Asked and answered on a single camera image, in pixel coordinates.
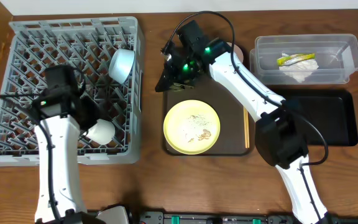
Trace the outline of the white cup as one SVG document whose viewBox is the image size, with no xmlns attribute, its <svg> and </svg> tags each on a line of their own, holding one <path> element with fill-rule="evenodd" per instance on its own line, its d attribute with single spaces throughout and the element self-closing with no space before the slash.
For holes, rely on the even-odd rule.
<svg viewBox="0 0 358 224">
<path fill-rule="evenodd" d="M 115 133 L 115 127 L 111 122 L 98 119 L 96 124 L 86 132 L 86 137 L 99 145 L 105 145 L 112 141 Z"/>
</svg>

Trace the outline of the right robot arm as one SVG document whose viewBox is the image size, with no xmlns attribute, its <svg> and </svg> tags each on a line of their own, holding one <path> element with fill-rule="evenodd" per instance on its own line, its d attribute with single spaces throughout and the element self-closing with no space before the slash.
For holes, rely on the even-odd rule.
<svg viewBox="0 0 358 224">
<path fill-rule="evenodd" d="M 193 87 L 201 74 L 222 85 L 254 120 L 255 146 L 281 175 L 295 218 L 301 223 L 325 222 L 328 211 L 313 182 L 307 142 L 295 124 L 296 119 L 306 118 L 246 69 L 233 45 L 219 38 L 209 40 L 196 21 L 181 21 L 173 34 L 179 37 L 183 52 L 167 40 L 162 49 L 163 72 L 155 91 Z"/>
</svg>

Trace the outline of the green yellow snack wrapper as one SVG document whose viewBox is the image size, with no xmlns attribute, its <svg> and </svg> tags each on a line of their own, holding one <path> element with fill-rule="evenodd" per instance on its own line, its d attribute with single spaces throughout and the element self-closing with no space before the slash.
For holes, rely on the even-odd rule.
<svg viewBox="0 0 358 224">
<path fill-rule="evenodd" d="M 279 67 L 282 66 L 290 66 L 298 62 L 302 62 L 309 59 L 314 59 L 315 54 L 293 54 L 293 55 L 287 55 L 283 56 L 281 58 L 277 59 L 277 65 Z"/>
</svg>

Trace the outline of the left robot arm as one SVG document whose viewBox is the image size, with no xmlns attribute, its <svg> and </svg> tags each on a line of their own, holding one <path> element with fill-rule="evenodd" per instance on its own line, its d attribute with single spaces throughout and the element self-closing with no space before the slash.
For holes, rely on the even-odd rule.
<svg viewBox="0 0 358 224">
<path fill-rule="evenodd" d="M 78 141 L 100 117 L 84 95 L 81 70 L 57 65 L 45 70 L 46 89 L 30 106 L 39 149 L 40 191 L 36 223 L 100 223 L 87 212 L 80 189 Z"/>
</svg>

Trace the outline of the white napkin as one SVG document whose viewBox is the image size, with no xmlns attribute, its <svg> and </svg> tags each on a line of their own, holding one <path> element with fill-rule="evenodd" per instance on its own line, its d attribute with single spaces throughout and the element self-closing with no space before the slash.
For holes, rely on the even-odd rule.
<svg viewBox="0 0 358 224">
<path fill-rule="evenodd" d="M 302 83 L 318 68 L 317 61 L 315 59 L 309 59 L 294 63 L 293 65 L 282 66 L 279 70 L 286 76 L 294 78 L 298 83 Z"/>
</svg>

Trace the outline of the light blue bowl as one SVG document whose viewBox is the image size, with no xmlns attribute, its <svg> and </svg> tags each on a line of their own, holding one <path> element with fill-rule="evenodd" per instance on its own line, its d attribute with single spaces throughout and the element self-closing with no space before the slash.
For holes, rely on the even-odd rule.
<svg viewBox="0 0 358 224">
<path fill-rule="evenodd" d="M 132 70 L 134 60 L 134 51 L 118 49 L 110 61 L 109 76 L 119 84 L 123 84 Z"/>
</svg>

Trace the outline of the pink bowl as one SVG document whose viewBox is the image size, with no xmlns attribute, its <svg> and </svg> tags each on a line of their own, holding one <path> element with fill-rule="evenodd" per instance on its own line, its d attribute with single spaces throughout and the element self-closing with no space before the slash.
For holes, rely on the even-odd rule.
<svg viewBox="0 0 358 224">
<path fill-rule="evenodd" d="M 241 48 L 238 47 L 236 44 L 234 44 L 234 53 L 237 55 L 239 61 L 241 63 L 243 63 L 244 62 L 244 54 L 243 54 Z"/>
</svg>

